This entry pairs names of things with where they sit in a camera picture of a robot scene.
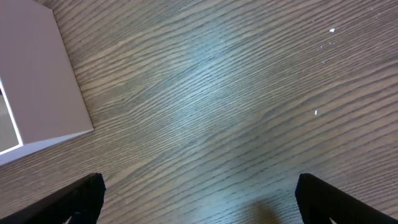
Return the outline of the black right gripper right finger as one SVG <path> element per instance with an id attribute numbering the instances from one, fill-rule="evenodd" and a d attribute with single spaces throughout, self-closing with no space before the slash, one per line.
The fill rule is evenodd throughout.
<path id="1" fill-rule="evenodd" d="M 304 224 L 395 224 L 395 219 L 312 174 L 300 174 L 295 198 Z"/>

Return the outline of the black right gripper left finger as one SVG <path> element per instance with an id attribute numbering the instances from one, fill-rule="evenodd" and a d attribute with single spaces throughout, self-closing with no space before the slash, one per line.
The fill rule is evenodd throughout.
<path id="1" fill-rule="evenodd" d="M 106 191 L 103 176 L 92 173 L 1 219 L 16 223 L 96 223 Z"/>

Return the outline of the white cardboard box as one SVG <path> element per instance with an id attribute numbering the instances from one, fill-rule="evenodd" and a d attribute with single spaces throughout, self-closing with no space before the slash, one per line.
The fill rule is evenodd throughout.
<path id="1" fill-rule="evenodd" d="M 1 164 L 93 130 L 53 11 L 1 1 Z"/>

